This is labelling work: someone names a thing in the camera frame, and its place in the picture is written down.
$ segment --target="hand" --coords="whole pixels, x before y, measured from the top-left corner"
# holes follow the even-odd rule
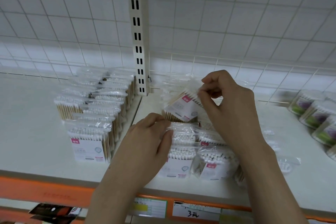
[[[165,164],[173,131],[164,133],[170,121],[157,113],[132,125],[121,142],[102,183],[110,180],[136,193],[149,183]]]
[[[267,148],[255,108],[253,91],[239,86],[225,71],[209,73],[198,96],[216,131],[236,155],[242,156],[258,146]],[[217,106],[211,98],[223,96]]]

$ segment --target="price tag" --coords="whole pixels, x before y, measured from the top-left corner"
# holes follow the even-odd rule
[[[166,218],[167,201],[136,197],[134,199],[131,215]]]
[[[173,216],[200,220],[219,221],[221,209],[204,205],[186,204],[174,201]]]

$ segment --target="slotted metal post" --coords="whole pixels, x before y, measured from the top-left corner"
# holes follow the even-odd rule
[[[139,95],[149,93],[148,0],[128,0]]]

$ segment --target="left hand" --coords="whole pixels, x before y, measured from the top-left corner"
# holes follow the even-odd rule
[[[157,113],[132,125],[121,142],[102,184],[115,183],[136,193],[149,183],[165,164],[170,150],[173,131],[167,131],[170,121]]]

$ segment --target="pink logo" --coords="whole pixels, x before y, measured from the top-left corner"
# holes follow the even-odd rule
[[[71,138],[71,142],[72,143],[78,143],[79,144],[79,140],[77,138]]]
[[[191,101],[191,98],[190,97],[188,97],[187,95],[185,95],[183,98],[182,98],[185,102],[189,102],[189,101]]]
[[[207,167],[208,167],[208,168],[216,168],[216,166],[217,166],[217,165],[216,165],[215,163],[213,163],[213,164],[208,163],[208,164],[207,164]]]

